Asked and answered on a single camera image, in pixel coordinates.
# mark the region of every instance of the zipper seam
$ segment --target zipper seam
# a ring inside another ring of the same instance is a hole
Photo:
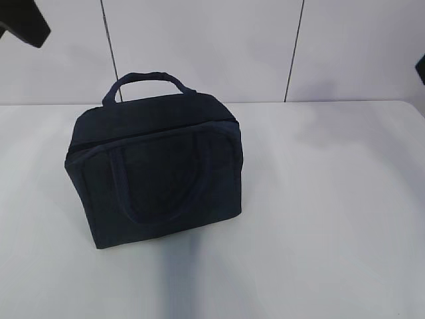
[[[139,137],[139,136],[146,136],[146,135],[150,135],[150,134],[166,132],[166,131],[169,131],[169,130],[178,130],[178,129],[181,129],[181,128],[190,128],[191,126],[197,126],[197,125],[205,124],[205,123],[208,123],[208,122],[234,122],[234,123],[238,123],[238,121],[235,118],[227,118],[227,119],[223,119],[223,120],[204,121],[204,122],[200,122],[200,123],[196,123],[196,124],[186,124],[186,125],[182,125],[182,126],[174,126],[174,127],[170,127],[170,128],[158,129],[158,130],[153,130],[153,131],[149,131],[149,132],[142,133],[142,134],[136,133],[136,134],[130,134],[130,135],[120,136],[120,137],[116,137],[116,138],[110,138],[110,139],[106,139],[106,140],[76,144],[76,145],[70,146],[68,148],[68,153],[66,155],[66,158],[68,158],[72,154],[75,154],[76,152],[88,150],[90,148],[95,148],[96,146],[100,146],[102,144],[107,144],[107,143],[118,141],[118,140],[124,140],[126,138],[136,138],[136,137]]]

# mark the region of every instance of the handbag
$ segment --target handbag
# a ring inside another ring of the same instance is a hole
[[[173,83],[182,94],[116,102],[121,85]],[[65,169],[96,248],[144,241],[241,212],[239,123],[215,97],[164,72],[129,73],[76,121]]]

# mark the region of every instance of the table surface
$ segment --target table surface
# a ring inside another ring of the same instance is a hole
[[[101,251],[63,167],[91,107],[0,107],[0,318],[425,318],[409,104],[228,104],[242,214]]]

